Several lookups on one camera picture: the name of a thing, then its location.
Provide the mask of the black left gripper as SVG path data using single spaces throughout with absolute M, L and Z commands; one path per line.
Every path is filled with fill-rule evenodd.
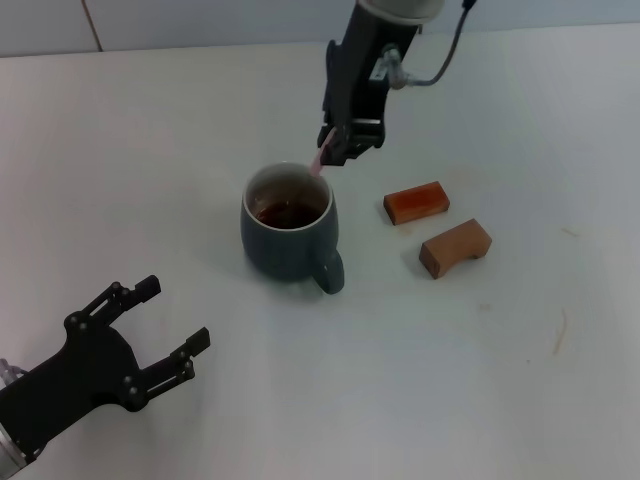
M 66 340 L 52 357 L 1 390 L 1 426 L 16 445 L 45 445 L 107 404 L 130 412 L 195 377 L 193 358 L 210 347 L 205 327 L 164 359 L 140 369 L 134 352 L 112 324 L 161 293 L 150 275 L 133 288 L 111 283 L 69 316 Z

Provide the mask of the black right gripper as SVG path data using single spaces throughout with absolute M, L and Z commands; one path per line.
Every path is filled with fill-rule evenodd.
M 373 72 L 386 46 L 405 54 L 417 30 L 354 6 L 342 42 L 327 46 L 324 125 L 317 140 L 321 166 L 343 166 L 346 158 L 356 159 L 383 145 L 389 84 L 385 75 L 375 77 Z

